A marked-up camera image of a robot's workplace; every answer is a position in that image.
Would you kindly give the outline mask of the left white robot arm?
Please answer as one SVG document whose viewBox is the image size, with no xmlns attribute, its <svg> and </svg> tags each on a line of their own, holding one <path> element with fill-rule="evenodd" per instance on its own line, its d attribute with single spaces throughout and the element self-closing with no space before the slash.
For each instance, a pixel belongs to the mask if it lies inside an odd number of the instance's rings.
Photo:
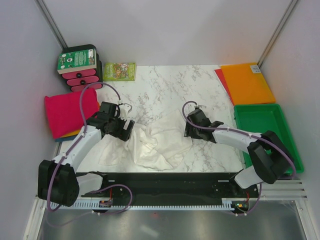
<svg viewBox="0 0 320 240">
<path fill-rule="evenodd" d="M 95 193 L 106 196 L 110 185 L 98 172 L 78 175 L 77 170 L 90 150 L 110 135 L 123 142 L 129 140 L 135 122 L 129 120 L 128 103 L 102 102 L 99 111 L 86 119 L 85 125 L 66 150 L 53 160 L 43 160 L 38 167 L 37 196 L 48 204 L 70 207 L 79 196 Z"/>
</svg>

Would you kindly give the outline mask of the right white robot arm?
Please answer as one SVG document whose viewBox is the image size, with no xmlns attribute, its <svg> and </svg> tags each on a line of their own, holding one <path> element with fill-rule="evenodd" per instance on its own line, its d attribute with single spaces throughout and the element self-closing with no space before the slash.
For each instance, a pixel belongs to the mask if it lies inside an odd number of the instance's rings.
<svg viewBox="0 0 320 240">
<path fill-rule="evenodd" d="M 242 196 L 253 185 L 271 185 L 280 179 L 290 179 L 297 173 L 291 153 L 275 132 L 248 132 L 221 121 L 211 122 L 199 107 L 182 115 L 186 120 L 185 137 L 230 146 L 250 156 L 251 166 L 241 169 L 231 178 L 229 191 L 233 196 Z"/>
</svg>

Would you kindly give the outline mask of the white t shirt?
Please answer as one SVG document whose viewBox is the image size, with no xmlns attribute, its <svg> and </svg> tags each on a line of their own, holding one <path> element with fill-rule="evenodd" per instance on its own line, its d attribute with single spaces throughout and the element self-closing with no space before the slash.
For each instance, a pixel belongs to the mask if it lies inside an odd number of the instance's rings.
<svg viewBox="0 0 320 240">
<path fill-rule="evenodd" d="M 115 166 L 127 162 L 148 170 L 173 170 L 193 146 L 184 133 L 185 121 L 176 109 L 148 125 L 136 123 L 128 141 L 105 135 L 98 163 Z"/>
</svg>

